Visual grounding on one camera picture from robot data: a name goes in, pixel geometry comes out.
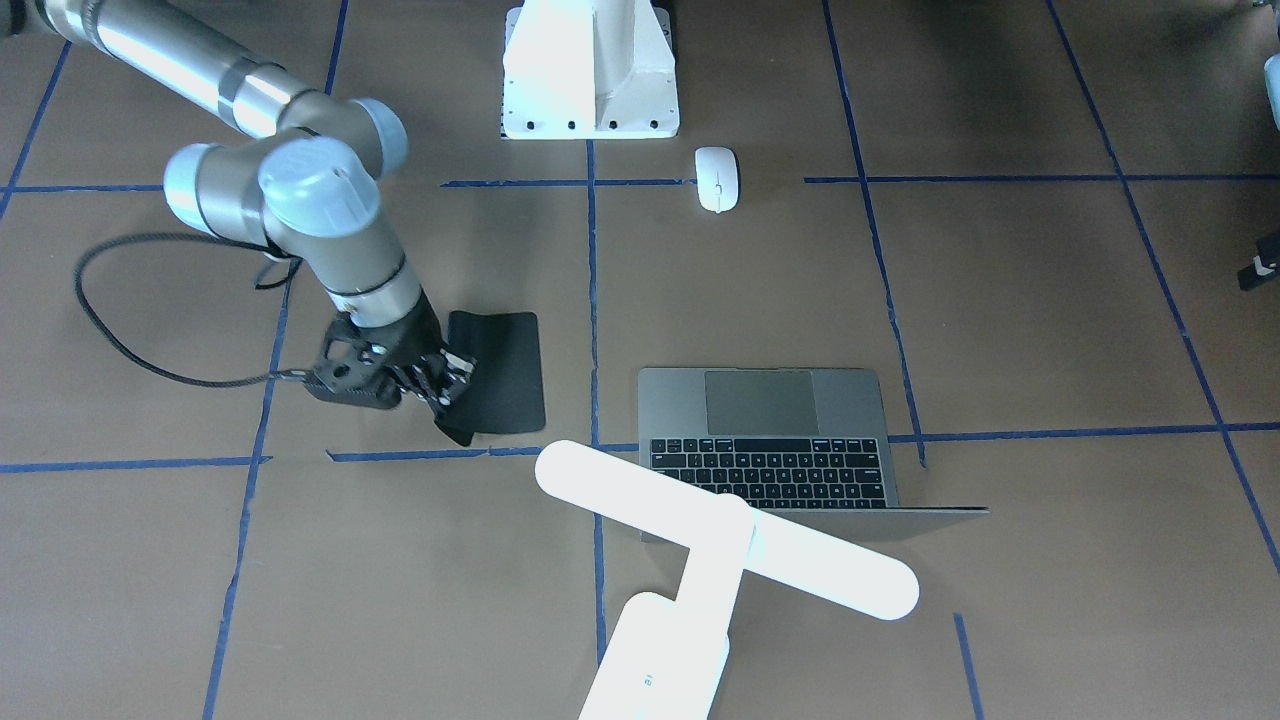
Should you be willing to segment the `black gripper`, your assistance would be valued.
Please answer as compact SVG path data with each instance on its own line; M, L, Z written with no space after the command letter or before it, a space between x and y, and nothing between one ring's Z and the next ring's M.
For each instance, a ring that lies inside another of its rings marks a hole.
M384 368L401 393L413 395L435 409L453 407L475 370L472 357L443 350L440 324L424 292L408 314L389 325L361 328L349 313L338 313L330 322L330 340L379 346Z

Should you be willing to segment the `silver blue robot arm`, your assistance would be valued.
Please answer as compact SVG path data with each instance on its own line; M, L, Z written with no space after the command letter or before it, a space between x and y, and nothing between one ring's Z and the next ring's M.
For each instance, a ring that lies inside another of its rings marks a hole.
M360 407L456 405L474 360L445 345L378 187L407 158L389 106L335 100L165 1L5 1L3 37L35 33L96 47L246 137L180 149L163 192L188 227L175 241L308 266L334 304L314 365L273 379Z

